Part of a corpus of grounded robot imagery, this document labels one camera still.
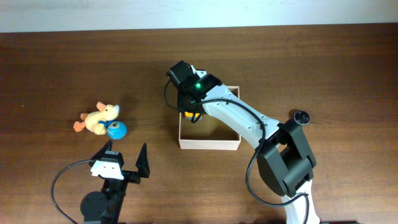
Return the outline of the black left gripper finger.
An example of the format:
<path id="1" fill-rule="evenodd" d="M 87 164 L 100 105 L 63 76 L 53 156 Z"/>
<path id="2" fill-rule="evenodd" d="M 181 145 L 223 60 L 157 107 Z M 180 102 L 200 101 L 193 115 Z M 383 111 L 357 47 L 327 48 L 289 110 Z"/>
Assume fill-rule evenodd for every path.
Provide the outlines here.
<path id="1" fill-rule="evenodd" d="M 142 145 L 141 151 L 136 161 L 137 171 L 140 177 L 149 178 L 150 176 L 150 167 L 149 161 L 147 158 L 147 144 L 144 143 Z"/>
<path id="2" fill-rule="evenodd" d="M 112 152 L 113 141 L 110 139 L 92 158 L 92 161 L 111 162 L 112 157 L 108 152 Z"/>

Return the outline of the yellow grey toy dump truck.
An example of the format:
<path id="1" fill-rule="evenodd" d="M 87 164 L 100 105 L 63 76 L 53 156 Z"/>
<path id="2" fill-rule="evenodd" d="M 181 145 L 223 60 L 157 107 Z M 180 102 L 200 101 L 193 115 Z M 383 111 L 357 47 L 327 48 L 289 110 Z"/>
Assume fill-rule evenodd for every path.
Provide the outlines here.
<path id="1" fill-rule="evenodd" d="M 184 118 L 189 119 L 189 120 L 196 120 L 196 119 L 201 119 L 203 114 L 185 111 L 183 113 L 183 116 L 184 116 Z"/>

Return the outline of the small black round cap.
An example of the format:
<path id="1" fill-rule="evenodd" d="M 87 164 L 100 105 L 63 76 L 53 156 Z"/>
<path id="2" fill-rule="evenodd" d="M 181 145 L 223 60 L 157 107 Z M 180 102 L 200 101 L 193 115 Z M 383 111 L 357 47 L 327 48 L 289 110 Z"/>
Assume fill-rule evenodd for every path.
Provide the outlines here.
<path id="1" fill-rule="evenodd" d="M 294 113 L 294 120 L 301 126 L 305 126 L 310 122 L 310 115 L 306 111 L 296 111 Z"/>

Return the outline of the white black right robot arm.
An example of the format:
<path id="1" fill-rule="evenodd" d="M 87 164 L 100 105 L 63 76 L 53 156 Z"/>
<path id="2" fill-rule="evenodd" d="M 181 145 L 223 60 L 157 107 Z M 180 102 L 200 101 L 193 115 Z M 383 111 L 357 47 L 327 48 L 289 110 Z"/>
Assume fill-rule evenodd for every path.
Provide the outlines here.
<path id="1" fill-rule="evenodd" d="M 258 165 L 263 182 L 282 199 L 287 223 L 319 223 L 312 199 L 313 169 L 317 162 L 302 127 L 308 113 L 298 111 L 285 123 L 270 118 L 241 101 L 221 80 L 197 70 L 183 60 L 166 76 L 177 89 L 175 110 L 195 124 L 203 115 L 218 119 L 253 148 L 246 169 L 246 187 L 261 204 L 275 207 L 257 196 L 250 184 L 251 169 Z"/>

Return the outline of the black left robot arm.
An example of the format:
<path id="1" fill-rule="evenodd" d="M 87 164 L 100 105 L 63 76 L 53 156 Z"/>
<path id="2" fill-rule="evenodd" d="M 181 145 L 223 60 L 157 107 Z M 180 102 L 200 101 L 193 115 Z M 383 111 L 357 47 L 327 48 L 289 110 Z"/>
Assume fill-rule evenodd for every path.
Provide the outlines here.
<path id="1" fill-rule="evenodd" d="M 117 223 L 127 186 L 140 184 L 142 178 L 149 178 L 147 144 L 143 144 L 136 161 L 136 171 L 123 170 L 123 155 L 112 150 L 109 140 L 92 158 L 91 174 L 104 180 L 102 189 L 88 193 L 81 201 L 80 211 L 85 223 Z"/>

